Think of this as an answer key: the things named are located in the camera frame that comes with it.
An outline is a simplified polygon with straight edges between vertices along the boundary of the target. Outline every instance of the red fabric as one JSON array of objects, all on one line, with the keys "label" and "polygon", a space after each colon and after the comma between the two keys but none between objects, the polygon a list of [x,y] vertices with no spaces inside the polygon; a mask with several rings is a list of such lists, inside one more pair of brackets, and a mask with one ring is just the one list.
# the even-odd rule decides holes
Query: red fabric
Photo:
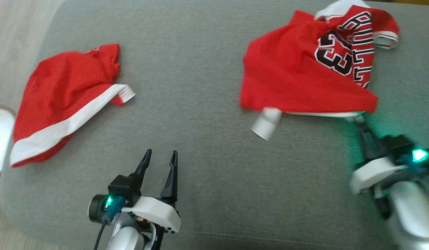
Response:
[{"label": "red fabric", "polygon": [[[340,30],[338,27],[353,16],[367,11],[371,24],[357,30]],[[352,65],[343,75],[316,59],[317,50],[326,56],[335,54],[343,58],[352,55],[356,48],[352,43],[355,32],[371,28],[376,31],[398,33],[394,19],[385,11],[352,6],[345,16],[314,20],[313,15],[296,11],[291,22],[252,41],[244,56],[244,78],[239,104],[242,108],[261,111],[264,107],[278,108],[283,112],[336,113],[365,111],[372,113],[378,98],[364,87],[370,78],[369,72],[358,74],[354,81],[356,66],[372,66],[373,53],[360,55],[361,65]],[[320,46],[320,39],[330,31],[337,33],[351,44],[351,49],[341,46],[334,36],[334,45]],[[359,36],[368,38],[372,34]],[[371,44],[358,45],[359,49],[373,49]]]},{"label": "red fabric", "polygon": [[[87,53],[60,53],[40,62],[23,94],[12,135],[14,142],[70,118],[113,85],[120,70],[118,55],[119,45],[108,44]],[[118,96],[111,103],[122,105]],[[12,166],[47,160],[71,137],[72,134],[48,151]]]}]

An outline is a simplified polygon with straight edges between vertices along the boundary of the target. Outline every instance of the clothing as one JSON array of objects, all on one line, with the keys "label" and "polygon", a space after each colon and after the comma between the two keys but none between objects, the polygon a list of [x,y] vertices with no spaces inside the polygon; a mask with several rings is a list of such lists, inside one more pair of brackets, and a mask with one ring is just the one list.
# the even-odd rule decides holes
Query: clothing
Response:
[{"label": "clothing", "polygon": [[297,113],[376,110],[377,97],[365,89],[373,48],[396,45],[395,20],[386,11],[357,5],[345,15],[322,13],[326,15],[314,19],[296,11],[288,25],[250,43],[244,56],[241,107]]},{"label": "clothing", "polygon": [[49,159],[108,102],[121,106],[135,95],[129,86],[113,84],[120,71],[118,55],[119,45],[108,44],[87,53],[64,52],[39,63],[16,117],[13,167]]}]

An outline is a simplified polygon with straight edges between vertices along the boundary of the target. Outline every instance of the couch cushion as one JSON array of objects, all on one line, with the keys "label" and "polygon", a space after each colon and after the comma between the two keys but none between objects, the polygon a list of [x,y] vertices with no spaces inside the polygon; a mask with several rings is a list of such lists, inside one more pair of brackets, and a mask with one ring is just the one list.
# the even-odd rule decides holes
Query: couch cushion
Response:
[{"label": "couch cushion", "polygon": [[[148,148],[142,192],[159,196],[177,150],[182,227],[163,249],[388,249],[370,199],[348,188],[361,160],[352,125],[283,115],[267,142],[250,130],[258,114],[238,106],[248,43],[285,25],[294,10],[315,13],[331,2],[66,1],[39,59],[119,43],[116,82],[137,96],[106,106],[50,160],[6,165],[3,211],[32,237],[89,249],[99,227],[87,217],[91,198],[130,174]],[[397,48],[375,51],[370,89],[380,101],[371,124],[428,146],[429,7],[370,4],[389,11],[402,34]]]}]

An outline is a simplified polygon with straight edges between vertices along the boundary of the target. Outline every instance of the wooden floor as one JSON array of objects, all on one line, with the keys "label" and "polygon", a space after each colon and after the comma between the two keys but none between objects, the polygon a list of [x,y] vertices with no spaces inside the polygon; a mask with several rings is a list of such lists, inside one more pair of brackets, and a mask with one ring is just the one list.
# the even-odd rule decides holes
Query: wooden floor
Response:
[{"label": "wooden floor", "polygon": [[[34,70],[43,35],[54,12],[64,0],[0,0],[0,105],[19,103],[18,95],[6,93],[9,85],[26,82]],[[429,0],[394,0],[429,5]],[[1,99],[1,96],[15,100]],[[18,106],[8,106],[17,111]],[[26,238],[0,212],[0,250],[68,250]]]}]

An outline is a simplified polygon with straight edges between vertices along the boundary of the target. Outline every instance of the seam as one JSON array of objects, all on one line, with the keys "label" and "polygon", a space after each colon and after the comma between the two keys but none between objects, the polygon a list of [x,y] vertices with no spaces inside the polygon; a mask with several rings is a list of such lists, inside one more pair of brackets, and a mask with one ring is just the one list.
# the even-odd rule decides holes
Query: seam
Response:
[{"label": "seam", "polygon": [[237,234],[223,234],[223,233],[211,233],[211,232],[196,232],[196,231],[186,231],[182,230],[181,232],[185,232],[187,234],[194,234],[194,235],[202,235],[203,237],[209,237],[209,238],[233,238],[235,240],[246,240],[250,242],[272,242],[272,244],[287,244],[287,243],[295,243],[299,245],[311,245],[315,247],[332,247],[334,249],[340,248],[340,249],[353,249],[353,247],[347,247],[344,245],[331,245],[331,244],[317,244],[317,243],[311,243],[311,242],[304,242],[304,241],[297,241],[297,240],[284,240],[284,239],[275,239],[275,238],[268,238],[268,237],[257,237],[257,236],[247,236],[247,235],[237,235]]}]

